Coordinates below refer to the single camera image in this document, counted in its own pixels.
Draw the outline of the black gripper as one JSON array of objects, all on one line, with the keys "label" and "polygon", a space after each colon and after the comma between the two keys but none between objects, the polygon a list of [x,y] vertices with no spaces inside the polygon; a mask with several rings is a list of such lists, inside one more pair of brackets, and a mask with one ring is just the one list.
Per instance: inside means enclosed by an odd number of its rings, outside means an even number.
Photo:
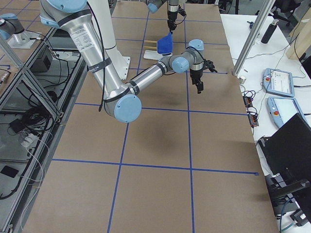
[{"label": "black gripper", "polygon": [[168,24],[169,31],[173,32],[176,29],[175,21],[177,19],[177,12],[168,11],[167,16],[168,16],[167,24]]},{"label": "black gripper", "polygon": [[204,90],[204,83],[201,81],[201,77],[203,76],[203,70],[193,70],[190,69],[190,77],[192,81],[192,85],[195,85],[197,88],[197,93],[201,94]]}]

